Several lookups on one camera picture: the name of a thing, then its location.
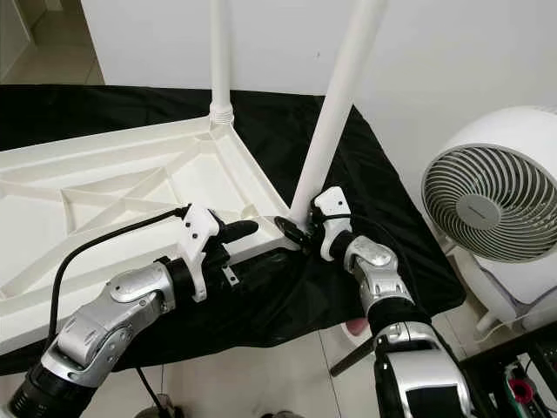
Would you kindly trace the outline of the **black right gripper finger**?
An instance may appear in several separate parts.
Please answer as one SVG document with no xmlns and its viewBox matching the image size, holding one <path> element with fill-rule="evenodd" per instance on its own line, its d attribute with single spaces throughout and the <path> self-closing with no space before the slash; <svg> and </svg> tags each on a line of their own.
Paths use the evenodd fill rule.
<svg viewBox="0 0 557 418">
<path fill-rule="evenodd" d="M 282 232 L 284 238 L 289 239 L 294 244 L 309 244 L 310 235 L 301 230 L 293 220 L 275 216 L 273 219 L 275 226 Z"/>
</svg>

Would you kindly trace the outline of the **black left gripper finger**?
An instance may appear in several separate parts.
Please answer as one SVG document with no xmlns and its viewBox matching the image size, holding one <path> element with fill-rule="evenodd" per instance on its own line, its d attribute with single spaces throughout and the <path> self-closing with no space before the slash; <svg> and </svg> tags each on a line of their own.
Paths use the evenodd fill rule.
<svg viewBox="0 0 557 418">
<path fill-rule="evenodd" d="M 219 228 L 219 242 L 222 244 L 233 243 L 235 240 L 247 238 L 259 229 L 256 220 L 235 220 L 232 223 L 222 223 Z"/>
</svg>

